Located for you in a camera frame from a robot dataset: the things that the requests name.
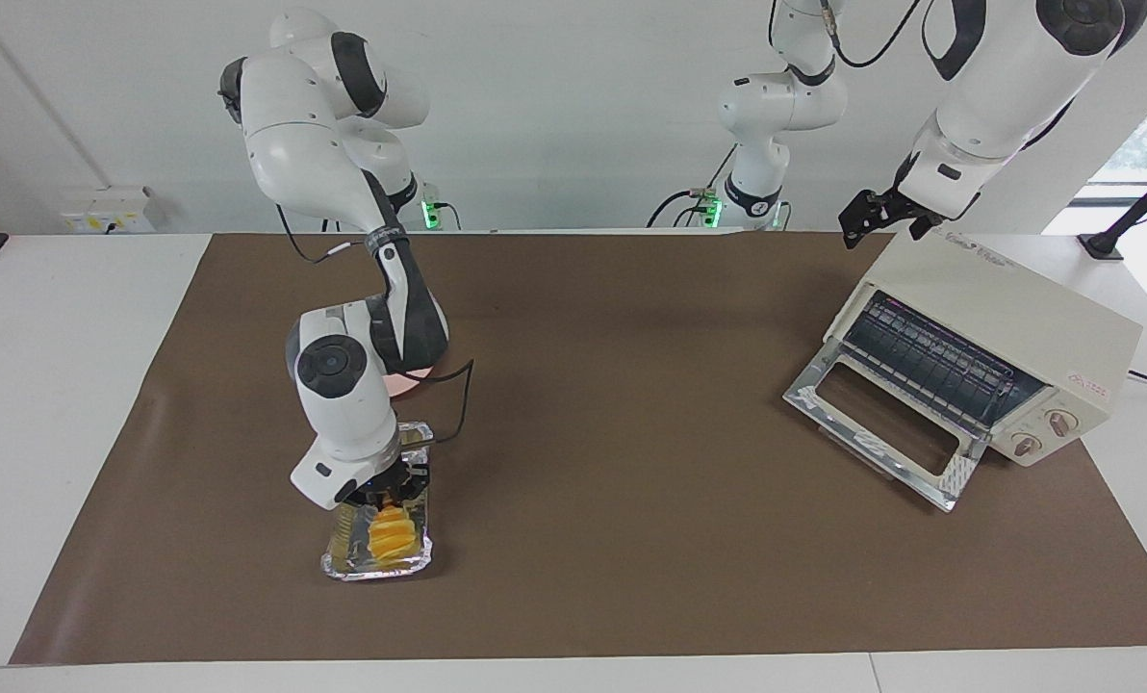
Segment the glass oven door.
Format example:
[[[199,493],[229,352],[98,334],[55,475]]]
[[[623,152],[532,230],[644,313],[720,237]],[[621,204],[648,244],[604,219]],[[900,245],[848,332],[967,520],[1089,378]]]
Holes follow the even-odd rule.
[[[949,455],[946,468],[937,474],[922,468],[910,455],[881,438],[869,426],[856,421],[855,416],[817,392],[834,367],[845,367],[859,374],[864,381],[898,400],[903,408],[953,435],[957,441],[955,452]],[[990,431],[981,428],[972,418],[963,416],[960,408],[920,389],[910,377],[885,367],[873,356],[858,352],[855,346],[838,338],[825,341],[814,359],[807,363],[807,367],[785,391],[783,398],[819,425],[838,447],[845,447],[877,474],[906,484],[944,513],[955,509],[966,484],[978,468],[991,442]]]

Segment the brown table mat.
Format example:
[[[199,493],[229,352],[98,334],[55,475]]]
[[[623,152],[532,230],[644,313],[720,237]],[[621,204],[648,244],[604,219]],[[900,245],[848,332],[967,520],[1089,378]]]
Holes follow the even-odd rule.
[[[1083,445],[990,453],[946,514],[785,403],[885,243],[415,238],[469,416],[431,564],[340,582],[284,335],[375,263],[220,234],[11,662],[1146,646],[1147,553]]]

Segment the aluminium foil tray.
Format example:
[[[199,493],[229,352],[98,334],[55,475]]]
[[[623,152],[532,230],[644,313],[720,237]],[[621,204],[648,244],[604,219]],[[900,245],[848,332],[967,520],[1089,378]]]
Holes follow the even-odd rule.
[[[407,465],[428,464],[431,444],[436,439],[431,426],[424,422],[405,422],[400,426],[401,454]],[[376,581],[406,578],[422,571],[431,562],[432,540],[429,538],[428,497],[426,503],[401,504],[414,519],[420,546],[414,556],[398,563],[376,563],[367,547],[368,525],[375,514],[357,513],[346,504],[337,505],[330,542],[323,553],[321,567],[328,578],[336,581]]]

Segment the cream toaster oven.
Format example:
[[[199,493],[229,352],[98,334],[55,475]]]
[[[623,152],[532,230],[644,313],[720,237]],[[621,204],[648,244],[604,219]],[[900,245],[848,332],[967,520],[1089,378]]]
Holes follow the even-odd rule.
[[[826,341],[843,342],[876,291],[1047,383],[988,430],[990,447],[1023,468],[1109,420],[1142,333],[1110,307],[955,232],[895,238],[838,307]],[[1045,421],[1050,408],[1079,416],[1080,437],[1058,438]],[[1039,455],[1014,459],[1011,437],[1021,431],[1040,439]]]

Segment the white wall socket box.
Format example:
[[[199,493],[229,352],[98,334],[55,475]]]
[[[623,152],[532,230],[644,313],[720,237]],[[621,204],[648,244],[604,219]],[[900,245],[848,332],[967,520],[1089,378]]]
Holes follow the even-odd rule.
[[[69,190],[60,201],[58,215],[67,231],[76,234],[153,234],[164,223],[159,205],[145,186]]]

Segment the yellow braided bread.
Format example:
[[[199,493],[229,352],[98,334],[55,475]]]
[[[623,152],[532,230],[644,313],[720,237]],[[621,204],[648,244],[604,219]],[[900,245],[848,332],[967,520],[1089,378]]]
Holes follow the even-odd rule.
[[[418,527],[406,508],[385,505],[370,519],[367,547],[376,563],[398,563],[420,546]]]

